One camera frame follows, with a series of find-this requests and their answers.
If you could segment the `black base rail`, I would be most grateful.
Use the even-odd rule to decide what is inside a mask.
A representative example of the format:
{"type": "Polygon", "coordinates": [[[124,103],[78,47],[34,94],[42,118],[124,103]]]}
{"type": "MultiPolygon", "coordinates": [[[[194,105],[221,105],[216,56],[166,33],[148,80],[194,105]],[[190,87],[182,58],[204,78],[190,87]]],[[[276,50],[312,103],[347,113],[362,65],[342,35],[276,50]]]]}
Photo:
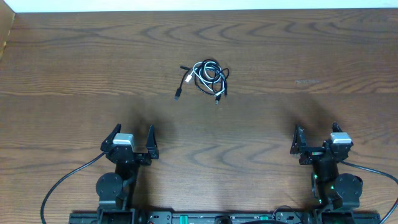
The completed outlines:
{"type": "Polygon", "coordinates": [[[173,213],[145,212],[99,212],[71,213],[68,224],[130,223],[130,224],[217,224],[217,223],[379,223],[376,213],[326,213],[318,219],[309,214],[288,211],[276,213],[173,213]]]}

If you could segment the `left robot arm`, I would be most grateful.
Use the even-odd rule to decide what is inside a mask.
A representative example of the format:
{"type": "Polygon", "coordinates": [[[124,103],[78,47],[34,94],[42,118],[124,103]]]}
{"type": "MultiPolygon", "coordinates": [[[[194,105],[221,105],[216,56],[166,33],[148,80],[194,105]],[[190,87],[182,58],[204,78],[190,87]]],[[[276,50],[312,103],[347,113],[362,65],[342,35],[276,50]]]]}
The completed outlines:
{"type": "Polygon", "coordinates": [[[149,128],[147,152],[136,152],[134,136],[121,132],[117,124],[101,143],[105,157],[116,165],[114,172],[103,174],[96,183],[99,196],[98,223],[146,223],[147,215],[132,208],[132,196],[137,184],[139,168],[150,166],[159,158],[155,127],[149,128]]]}

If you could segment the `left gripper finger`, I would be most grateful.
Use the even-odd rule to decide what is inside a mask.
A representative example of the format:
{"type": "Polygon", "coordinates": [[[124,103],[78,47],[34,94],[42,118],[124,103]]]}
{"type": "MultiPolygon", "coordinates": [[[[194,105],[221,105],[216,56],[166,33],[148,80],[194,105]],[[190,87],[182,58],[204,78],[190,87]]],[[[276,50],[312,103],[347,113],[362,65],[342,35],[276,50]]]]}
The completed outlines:
{"type": "Polygon", "coordinates": [[[147,137],[146,149],[150,155],[151,159],[159,158],[159,149],[157,147],[157,142],[155,139],[155,126],[151,125],[147,137]]]}
{"type": "Polygon", "coordinates": [[[118,133],[121,131],[121,124],[117,124],[115,128],[111,131],[111,133],[105,138],[105,140],[101,143],[101,151],[110,151],[114,147],[113,139],[116,137],[118,133]]]}

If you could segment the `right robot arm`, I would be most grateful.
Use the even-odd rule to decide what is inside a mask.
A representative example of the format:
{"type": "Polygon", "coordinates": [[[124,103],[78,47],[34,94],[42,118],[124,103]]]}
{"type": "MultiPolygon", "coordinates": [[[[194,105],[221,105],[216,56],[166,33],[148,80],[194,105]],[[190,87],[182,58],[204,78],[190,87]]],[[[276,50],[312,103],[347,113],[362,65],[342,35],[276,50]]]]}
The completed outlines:
{"type": "Polygon", "coordinates": [[[309,146],[303,127],[295,125],[290,153],[300,156],[299,164],[313,167],[312,190],[320,201],[317,208],[304,215],[303,223],[356,223],[353,210],[360,206],[363,181],[338,171],[338,164],[348,158],[352,146],[351,137],[336,122],[321,146],[309,146]]]}

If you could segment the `cardboard side panel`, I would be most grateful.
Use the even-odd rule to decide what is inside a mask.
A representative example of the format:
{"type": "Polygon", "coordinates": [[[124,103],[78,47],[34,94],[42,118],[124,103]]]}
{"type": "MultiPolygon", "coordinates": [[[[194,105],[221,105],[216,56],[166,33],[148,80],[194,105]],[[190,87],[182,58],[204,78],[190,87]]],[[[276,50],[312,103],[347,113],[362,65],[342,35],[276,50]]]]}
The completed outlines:
{"type": "Polygon", "coordinates": [[[7,40],[15,19],[16,13],[7,5],[4,0],[0,0],[0,51],[1,57],[6,48],[7,40]]]}

